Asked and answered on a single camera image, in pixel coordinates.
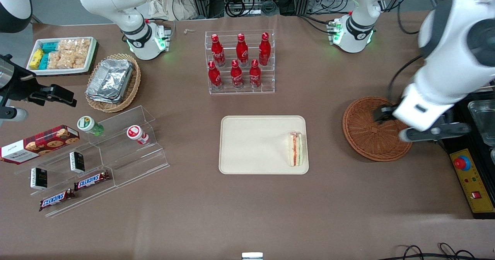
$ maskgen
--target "wicker basket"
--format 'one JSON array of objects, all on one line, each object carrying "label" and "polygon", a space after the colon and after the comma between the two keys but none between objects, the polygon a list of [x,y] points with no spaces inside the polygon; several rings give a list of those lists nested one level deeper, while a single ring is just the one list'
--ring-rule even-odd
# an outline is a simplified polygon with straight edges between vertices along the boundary
[{"label": "wicker basket", "polygon": [[[122,102],[118,104],[97,102],[95,100],[91,100],[90,98],[88,98],[88,96],[86,96],[86,100],[88,101],[90,106],[96,110],[101,110],[103,112],[108,112],[108,113],[118,112],[128,107],[131,104],[132,100],[134,100],[134,98],[136,97],[136,94],[138,93],[139,84],[141,83],[141,70],[139,70],[139,66],[136,60],[132,58],[132,56],[129,56],[127,54],[114,54],[108,56],[106,59],[117,59],[117,60],[125,59],[134,64],[134,69],[132,71],[129,84],[127,85],[124,98],[122,99]],[[98,69],[101,62],[98,63],[98,65],[92,71],[90,79],[88,81],[88,86],[91,83],[94,74],[96,73],[96,70]]]},{"label": "wicker basket", "polygon": [[398,138],[399,132],[408,128],[404,123],[393,120],[377,124],[373,119],[373,110],[387,103],[386,98],[364,97],[352,102],[343,114],[345,138],[354,150],[370,160],[398,160],[412,146]]}]

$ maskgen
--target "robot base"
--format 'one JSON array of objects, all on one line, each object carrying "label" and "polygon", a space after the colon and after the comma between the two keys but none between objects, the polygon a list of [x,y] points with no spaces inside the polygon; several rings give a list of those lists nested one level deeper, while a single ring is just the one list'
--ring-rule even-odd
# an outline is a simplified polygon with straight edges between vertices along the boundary
[{"label": "robot base", "polygon": [[133,47],[131,43],[127,41],[131,51],[141,60],[151,60],[157,57],[160,53],[168,51],[168,47],[170,46],[170,29],[164,30],[163,26],[156,25],[152,22],[148,25],[152,29],[152,36],[143,47]]},{"label": "robot base", "polygon": [[340,19],[334,19],[334,21],[327,24],[327,31],[329,33],[328,39],[331,45],[339,46],[345,52],[357,53],[364,50],[364,47],[371,42],[373,31],[367,36],[365,33],[357,35],[358,38],[362,35],[362,38],[361,40],[356,40],[354,35],[349,32],[346,25],[349,17],[350,15],[345,15]]}]

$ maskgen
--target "aluminum foil container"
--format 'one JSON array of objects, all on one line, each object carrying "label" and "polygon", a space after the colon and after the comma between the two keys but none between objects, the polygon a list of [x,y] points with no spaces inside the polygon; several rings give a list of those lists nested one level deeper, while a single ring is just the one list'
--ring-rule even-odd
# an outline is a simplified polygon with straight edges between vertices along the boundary
[{"label": "aluminum foil container", "polygon": [[120,103],[134,66],[125,59],[105,59],[99,65],[85,94],[104,103]]}]

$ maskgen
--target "white tray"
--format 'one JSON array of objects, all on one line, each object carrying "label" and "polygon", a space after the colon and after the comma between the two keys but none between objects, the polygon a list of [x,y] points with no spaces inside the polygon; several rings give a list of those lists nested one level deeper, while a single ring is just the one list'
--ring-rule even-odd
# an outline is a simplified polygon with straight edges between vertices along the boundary
[{"label": "white tray", "polygon": [[[288,133],[302,133],[303,164],[288,161]],[[301,116],[225,116],[218,168],[224,174],[305,174],[309,169],[306,121]]]},{"label": "white tray", "polygon": [[[34,52],[37,49],[41,49],[42,45],[44,43],[50,43],[50,42],[58,42],[60,40],[64,39],[77,39],[77,38],[89,38],[91,39],[90,43],[90,49],[88,50],[88,55],[86,56],[86,61],[84,63],[83,68],[73,68],[73,69],[54,69],[54,70],[34,70],[29,66],[29,62],[31,61],[32,56],[34,55]],[[31,55],[29,56],[29,60],[26,66],[27,70],[32,71],[33,73],[36,74],[36,76],[57,76],[57,75],[73,75],[76,73],[84,73],[87,72],[90,69],[91,63],[92,63],[92,58],[94,54],[94,50],[96,49],[96,39],[93,37],[68,37],[68,38],[50,38],[50,39],[39,39],[36,40],[34,43],[34,47],[32,48]]]}]

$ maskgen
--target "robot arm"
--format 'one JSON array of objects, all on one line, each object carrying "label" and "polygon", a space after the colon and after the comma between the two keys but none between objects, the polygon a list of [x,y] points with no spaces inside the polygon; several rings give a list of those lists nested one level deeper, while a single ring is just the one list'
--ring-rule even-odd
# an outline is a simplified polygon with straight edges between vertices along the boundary
[{"label": "robot arm", "polygon": [[401,139],[438,140],[469,132],[444,122],[442,115],[495,79],[494,17],[495,0],[443,0],[428,14],[418,38],[426,64],[392,112],[411,126]]},{"label": "robot arm", "polygon": [[0,0],[0,33],[23,31],[31,15],[31,0]]},{"label": "robot arm", "polygon": [[369,43],[375,22],[381,13],[379,0],[353,0],[352,15],[345,15],[330,22],[332,44],[349,53],[360,52]]},{"label": "robot arm", "polygon": [[41,106],[45,101],[76,106],[74,93],[56,84],[39,84],[33,72],[12,63],[11,58],[10,55],[0,55],[0,120],[22,121],[27,117],[26,110],[5,106],[8,99]]},{"label": "robot arm", "polygon": [[166,49],[163,43],[164,28],[146,23],[136,10],[146,0],[80,0],[88,12],[106,17],[120,27],[127,37],[131,51],[139,59],[149,60]]}]

